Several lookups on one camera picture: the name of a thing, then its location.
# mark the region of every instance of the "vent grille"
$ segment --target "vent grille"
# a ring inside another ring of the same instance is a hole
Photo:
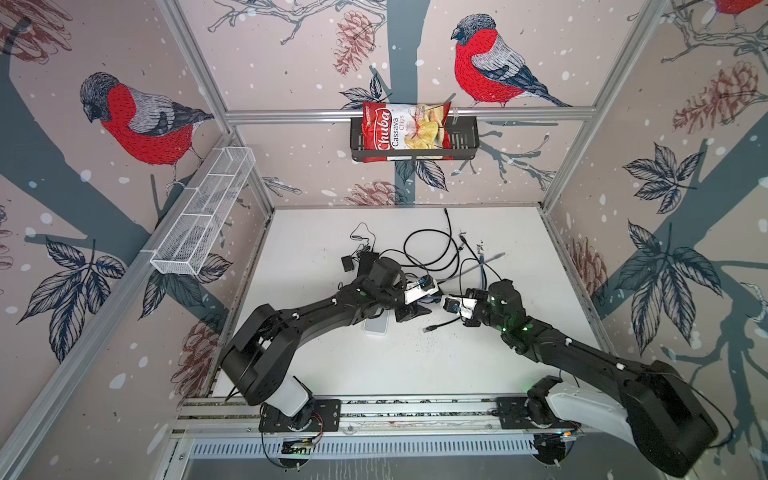
[[[279,453],[283,438],[264,439],[270,457],[305,458]],[[313,458],[439,457],[453,455],[530,455],[537,453],[533,435],[419,435],[380,437],[325,437]],[[197,439],[191,458],[259,458],[264,452],[258,439]]]

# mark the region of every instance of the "bird head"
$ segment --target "bird head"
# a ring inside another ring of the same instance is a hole
[[[112,88],[119,84],[115,77],[104,72],[94,73],[85,79],[80,87],[80,101],[83,102],[83,111],[88,121],[93,123],[97,118],[103,121],[112,120],[108,97]]]
[[[475,36],[475,33],[486,29],[496,29],[496,22],[493,21],[490,15],[485,13],[469,15],[462,18],[458,25],[456,25],[453,35],[451,35],[451,40],[456,40],[462,47],[465,47],[472,40],[472,37]]]

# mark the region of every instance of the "black metal basket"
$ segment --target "black metal basket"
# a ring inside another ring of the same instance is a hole
[[[417,157],[452,157],[448,160],[471,160],[475,158],[480,147],[477,117],[446,118],[445,132],[451,139],[452,148],[428,150],[365,150],[362,139],[362,118],[352,118],[351,121],[349,148],[352,150],[354,161],[362,162],[370,157],[411,157],[413,160],[418,160]]]

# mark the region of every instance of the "bag of chips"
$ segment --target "bag of chips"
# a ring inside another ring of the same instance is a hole
[[[445,134],[445,119],[451,104],[381,104],[362,105],[362,137],[365,150],[428,150],[450,148]],[[420,159],[451,160],[431,156]],[[411,157],[367,157],[364,162],[410,160]]]

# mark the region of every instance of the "wallpaper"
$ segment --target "wallpaper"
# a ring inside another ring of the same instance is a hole
[[[618,354],[733,423],[698,478],[765,478],[768,8],[671,4],[553,218]]]
[[[154,2],[3,0],[0,41],[5,442],[220,132]]]
[[[480,122],[472,161],[367,164],[350,156],[349,124],[242,125],[238,131],[276,207],[334,207],[538,202],[580,127],[580,121]]]
[[[373,75],[394,102],[519,107],[593,104],[643,3],[204,0],[184,12],[230,110],[342,108]]]
[[[219,335],[250,277],[263,226],[245,187],[198,277],[152,270],[24,479],[154,474],[181,403],[207,391]]]

